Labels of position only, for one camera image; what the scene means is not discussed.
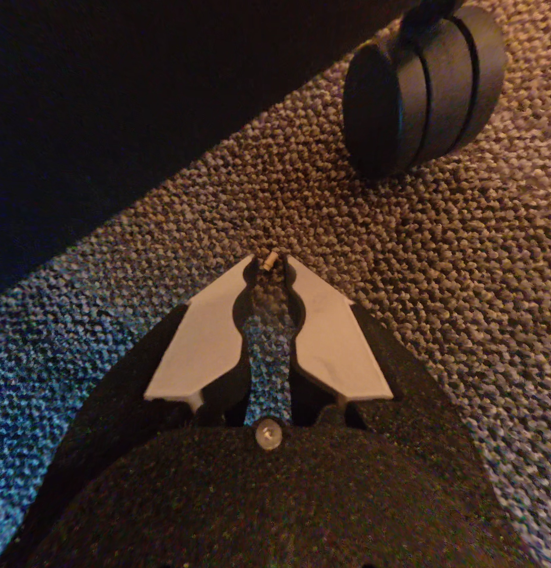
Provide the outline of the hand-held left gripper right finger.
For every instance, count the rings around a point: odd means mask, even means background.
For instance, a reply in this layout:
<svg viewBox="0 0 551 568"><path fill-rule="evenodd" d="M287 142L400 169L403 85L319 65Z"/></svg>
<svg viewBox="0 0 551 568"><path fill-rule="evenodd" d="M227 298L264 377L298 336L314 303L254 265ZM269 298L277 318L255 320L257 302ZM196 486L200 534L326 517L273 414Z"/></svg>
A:
<svg viewBox="0 0 551 568"><path fill-rule="evenodd" d="M286 277L299 305L294 340L299 373L332 394L342 408L392 401L393 391L356 319L354 302L290 255Z"/></svg>

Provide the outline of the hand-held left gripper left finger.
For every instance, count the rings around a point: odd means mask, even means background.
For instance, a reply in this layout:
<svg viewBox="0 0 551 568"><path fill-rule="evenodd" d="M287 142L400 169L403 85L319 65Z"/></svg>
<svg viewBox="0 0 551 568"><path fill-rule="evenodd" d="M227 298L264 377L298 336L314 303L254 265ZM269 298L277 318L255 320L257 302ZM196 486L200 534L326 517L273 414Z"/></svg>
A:
<svg viewBox="0 0 551 568"><path fill-rule="evenodd" d="M186 403L193 413L225 413L244 400L250 371L241 328L257 268L250 254L189 299L144 400Z"/></svg>

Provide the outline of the large dark object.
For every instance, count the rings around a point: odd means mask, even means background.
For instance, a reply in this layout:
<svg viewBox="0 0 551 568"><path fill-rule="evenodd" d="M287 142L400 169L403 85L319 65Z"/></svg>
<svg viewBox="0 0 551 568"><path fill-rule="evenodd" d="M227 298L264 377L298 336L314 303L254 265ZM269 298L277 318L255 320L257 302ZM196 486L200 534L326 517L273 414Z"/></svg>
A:
<svg viewBox="0 0 551 568"><path fill-rule="evenodd" d="M416 1L0 1L0 294Z"/></svg>

